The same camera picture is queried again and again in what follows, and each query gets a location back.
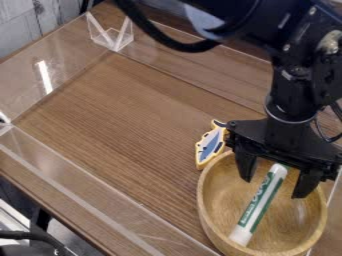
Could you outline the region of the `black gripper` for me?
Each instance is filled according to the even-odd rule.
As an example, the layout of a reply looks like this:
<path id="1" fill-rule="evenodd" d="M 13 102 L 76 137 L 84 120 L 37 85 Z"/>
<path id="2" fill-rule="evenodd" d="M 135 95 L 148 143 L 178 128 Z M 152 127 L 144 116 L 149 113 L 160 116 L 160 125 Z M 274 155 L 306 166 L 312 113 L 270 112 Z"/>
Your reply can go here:
<path id="1" fill-rule="evenodd" d="M 314 113 L 307 120 L 291 120 L 290 115 L 266 98 L 267 117 L 259 120 L 232 120 L 226 145 L 235 153 L 239 176 L 246 182 L 256 170 L 256 159 L 264 158 L 294 169 L 292 199 L 303 199 L 315 190 L 320 181 L 335 180 L 342 153 L 333 143 L 342 134 L 327 137 Z"/>

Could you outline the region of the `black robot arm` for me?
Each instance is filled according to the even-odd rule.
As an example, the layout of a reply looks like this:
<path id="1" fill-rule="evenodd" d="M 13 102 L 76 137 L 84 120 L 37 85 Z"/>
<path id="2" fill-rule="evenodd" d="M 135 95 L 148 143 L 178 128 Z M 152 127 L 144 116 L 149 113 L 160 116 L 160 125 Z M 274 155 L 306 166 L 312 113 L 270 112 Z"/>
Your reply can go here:
<path id="1" fill-rule="evenodd" d="M 342 150 L 316 120 L 326 108 L 342 122 L 342 14 L 322 0 L 178 0 L 200 41 L 182 43 L 148 20 L 133 0 L 113 0 L 147 35 L 180 52 L 206 52 L 236 37 L 264 49 L 272 84 L 266 118 L 227 123 L 226 145 L 235 153 L 240 178 L 252 179 L 258 158 L 299 170 L 292 196 L 306 197 L 334 180 Z"/>

